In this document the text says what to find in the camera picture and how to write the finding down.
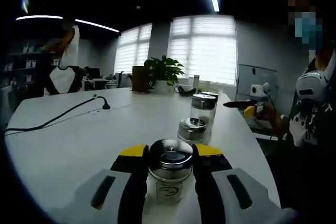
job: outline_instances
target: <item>glass jar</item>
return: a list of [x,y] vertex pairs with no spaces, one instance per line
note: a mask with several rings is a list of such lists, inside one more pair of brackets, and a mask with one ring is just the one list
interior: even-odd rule
[[150,147],[149,173],[159,204],[180,202],[183,183],[192,172],[192,154],[192,147],[180,140],[158,140]]
[[213,120],[215,120],[215,115],[216,115],[216,109],[217,109],[217,103],[218,103],[219,94],[218,93],[214,93],[214,92],[208,92],[208,91],[202,91],[201,94],[211,95],[212,97],[216,98],[215,109],[213,110],[213,115],[212,115]]
[[208,124],[213,117],[216,98],[206,94],[195,94],[191,100],[190,117],[198,118]]
[[178,126],[178,139],[185,141],[190,146],[193,144],[201,144],[203,142],[206,123],[201,119],[182,119]]

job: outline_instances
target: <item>window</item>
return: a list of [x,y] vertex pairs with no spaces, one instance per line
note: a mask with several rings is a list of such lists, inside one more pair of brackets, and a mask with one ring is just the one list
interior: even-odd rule
[[132,73],[133,66],[143,66],[147,60],[152,24],[139,26],[121,33],[118,41],[114,73]]
[[236,29],[233,17],[190,16],[173,20],[169,57],[185,66],[184,78],[235,85]]

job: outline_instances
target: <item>table surface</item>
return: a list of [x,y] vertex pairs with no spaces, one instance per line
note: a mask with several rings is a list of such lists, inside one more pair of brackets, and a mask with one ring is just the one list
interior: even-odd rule
[[[43,210],[62,208],[75,190],[101,169],[109,169],[118,154],[137,144],[176,139],[179,121],[190,113],[191,98],[177,94],[138,94],[129,88],[78,92],[24,100],[8,127],[40,125],[78,103],[104,96],[110,110],[96,99],[44,129],[6,133],[5,142],[19,177]],[[210,145],[218,147],[233,168],[242,168],[262,183],[280,206],[275,181],[244,118],[221,104],[219,96]]]

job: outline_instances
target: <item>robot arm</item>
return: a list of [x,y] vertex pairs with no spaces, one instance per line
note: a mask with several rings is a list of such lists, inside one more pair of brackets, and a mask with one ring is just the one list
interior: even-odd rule
[[103,169],[82,184],[72,202],[50,215],[59,223],[141,223],[147,192],[148,146],[120,153],[110,170]]
[[281,209],[268,198],[261,183],[240,168],[232,169],[218,149],[194,145],[193,156],[202,223],[276,224],[296,219],[293,209]]

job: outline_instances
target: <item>power cord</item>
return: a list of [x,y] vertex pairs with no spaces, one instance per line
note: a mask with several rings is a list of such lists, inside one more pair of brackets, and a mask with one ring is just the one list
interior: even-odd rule
[[104,105],[103,105],[103,107],[102,107],[103,110],[109,110],[109,109],[111,108],[111,106],[108,104],[108,102],[107,102],[107,100],[105,99],[105,97],[97,96],[97,95],[95,94],[95,95],[93,96],[93,98],[91,98],[91,99],[89,99],[89,100],[87,100],[87,101],[85,101],[85,102],[82,102],[82,103],[79,103],[79,104],[73,106],[71,109],[68,109],[66,112],[62,113],[61,115],[58,115],[57,117],[55,117],[55,118],[49,120],[48,122],[46,122],[46,123],[44,123],[44,124],[41,124],[41,125],[36,126],[36,127],[31,127],[31,128],[7,128],[7,129],[5,130],[5,132],[7,132],[7,131],[35,131],[35,130],[40,130],[40,129],[42,129],[43,127],[47,126],[48,124],[52,123],[53,121],[55,121],[55,120],[61,118],[61,117],[64,116],[65,114],[69,113],[70,111],[72,111],[72,110],[74,110],[74,109],[76,109],[76,108],[78,108],[78,107],[80,107],[80,106],[82,106],[82,105],[84,105],[84,104],[86,104],[86,103],[88,103],[88,102],[91,102],[91,101],[93,101],[93,100],[95,100],[95,99],[97,99],[97,98],[101,98],[101,99],[104,100]]
[[191,89],[189,91],[185,91],[181,86],[177,86],[177,92],[182,97],[192,97],[196,93],[196,89]]

